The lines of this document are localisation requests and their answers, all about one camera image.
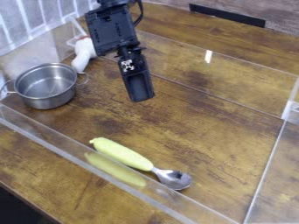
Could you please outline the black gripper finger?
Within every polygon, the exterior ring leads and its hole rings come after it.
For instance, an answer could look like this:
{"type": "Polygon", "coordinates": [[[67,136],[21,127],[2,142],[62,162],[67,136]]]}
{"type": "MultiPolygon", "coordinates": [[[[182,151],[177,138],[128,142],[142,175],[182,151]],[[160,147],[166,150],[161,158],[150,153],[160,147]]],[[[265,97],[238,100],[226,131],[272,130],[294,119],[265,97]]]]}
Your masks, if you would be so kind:
{"type": "Polygon", "coordinates": [[[141,102],[154,97],[149,69],[142,54],[133,54],[117,62],[125,90],[132,102],[141,102]]]}

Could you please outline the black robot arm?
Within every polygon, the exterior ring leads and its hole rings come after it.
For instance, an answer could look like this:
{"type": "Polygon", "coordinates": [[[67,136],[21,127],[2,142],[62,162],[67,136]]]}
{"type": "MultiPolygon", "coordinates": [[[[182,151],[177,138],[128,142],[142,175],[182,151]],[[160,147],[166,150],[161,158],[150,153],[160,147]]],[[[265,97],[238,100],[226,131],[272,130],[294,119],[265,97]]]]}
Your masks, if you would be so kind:
{"type": "Polygon", "coordinates": [[[87,33],[97,56],[116,53],[117,66],[132,102],[154,97],[136,26],[142,20],[141,0],[97,0],[98,7],[85,14],[87,33]]]}

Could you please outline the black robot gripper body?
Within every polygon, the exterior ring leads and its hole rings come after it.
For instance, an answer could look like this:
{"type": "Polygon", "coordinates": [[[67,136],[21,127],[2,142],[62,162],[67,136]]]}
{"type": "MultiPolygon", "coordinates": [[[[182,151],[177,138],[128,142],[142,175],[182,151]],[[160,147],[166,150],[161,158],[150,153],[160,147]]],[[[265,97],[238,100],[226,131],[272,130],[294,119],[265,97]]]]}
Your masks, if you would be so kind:
{"type": "Polygon", "coordinates": [[[85,14],[87,33],[97,56],[117,53],[121,60],[140,60],[140,42],[136,36],[136,25],[141,22],[144,9],[138,4],[140,16],[130,17],[130,3],[102,3],[85,14]]]}

